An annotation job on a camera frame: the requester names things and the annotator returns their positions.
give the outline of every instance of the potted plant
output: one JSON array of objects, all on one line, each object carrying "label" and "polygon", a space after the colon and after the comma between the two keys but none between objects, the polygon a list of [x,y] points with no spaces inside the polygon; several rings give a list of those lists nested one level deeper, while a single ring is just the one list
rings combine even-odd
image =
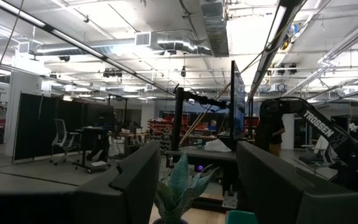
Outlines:
[{"label": "potted plant", "polygon": [[187,156],[185,153],[181,155],[179,162],[172,169],[168,185],[158,182],[154,203],[161,218],[154,221],[154,224],[187,223],[181,219],[181,216],[190,209],[194,199],[207,188],[209,180],[218,168],[205,177],[201,177],[201,174],[211,166],[205,167],[189,183]]}]

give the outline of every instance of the trash can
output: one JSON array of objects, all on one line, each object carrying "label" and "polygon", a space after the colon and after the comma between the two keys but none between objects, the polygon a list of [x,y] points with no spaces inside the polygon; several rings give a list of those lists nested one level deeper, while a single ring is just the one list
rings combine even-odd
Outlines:
[{"label": "trash can", "polygon": [[226,224],[258,224],[252,212],[232,210],[226,213]]}]

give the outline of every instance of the office chair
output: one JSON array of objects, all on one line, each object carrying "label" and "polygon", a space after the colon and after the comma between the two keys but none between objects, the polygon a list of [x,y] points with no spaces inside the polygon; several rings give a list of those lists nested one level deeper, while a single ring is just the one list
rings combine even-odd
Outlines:
[{"label": "office chair", "polygon": [[[62,119],[55,119],[55,124],[56,124],[56,137],[52,142],[52,154],[50,156],[49,162],[53,163],[55,166],[57,166],[58,162],[69,161],[72,163],[74,162],[74,160],[70,158],[67,155],[67,153],[69,149],[73,149],[74,137],[79,135],[79,133],[67,133],[65,121]],[[68,137],[67,134],[71,136],[70,141],[68,141],[67,139]],[[60,156],[59,159],[55,161],[53,161],[52,159],[54,146],[61,147],[64,150],[64,155]]]}]

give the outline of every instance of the black partition wall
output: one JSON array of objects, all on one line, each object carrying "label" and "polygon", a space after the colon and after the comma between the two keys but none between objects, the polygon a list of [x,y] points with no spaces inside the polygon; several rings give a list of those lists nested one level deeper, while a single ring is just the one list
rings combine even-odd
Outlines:
[{"label": "black partition wall", "polygon": [[[64,120],[66,130],[73,132],[83,126],[93,126],[100,115],[114,114],[113,111],[113,107],[108,105],[21,93],[14,160],[51,155],[52,142],[56,136],[55,119]],[[61,152],[57,148],[53,150],[54,154]]]}]

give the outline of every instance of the floor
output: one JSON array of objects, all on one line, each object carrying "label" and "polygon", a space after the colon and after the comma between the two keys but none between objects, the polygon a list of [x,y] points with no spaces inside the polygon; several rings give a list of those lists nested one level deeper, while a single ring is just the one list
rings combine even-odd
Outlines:
[{"label": "floor", "polygon": [[[75,170],[74,166],[65,163],[53,166],[49,163],[48,159],[13,164],[11,158],[5,156],[3,151],[4,146],[0,145],[0,191],[4,192],[70,191],[102,173],[94,172],[88,174],[83,169]],[[300,154],[302,152],[282,151],[281,158],[313,173],[313,169],[296,162],[296,158]],[[160,178],[164,177],[168,171],[165,168],[165,161],[162,161]],[[316,173],[321,177],[330,178],[335,174],[335,171],[329,168],[319,168],[316,170]],[[216,182],[212,182],[208,185],[205,195],[209,197],[221,197],[221,191],[221,186]],[[154,207],[150,216],[150,222],[152,223],[152,221],[158,218],[158,210]],[[197,209],[190,209],[184,214],[183,218],[190,223],[224,223],[224,214]]]}]

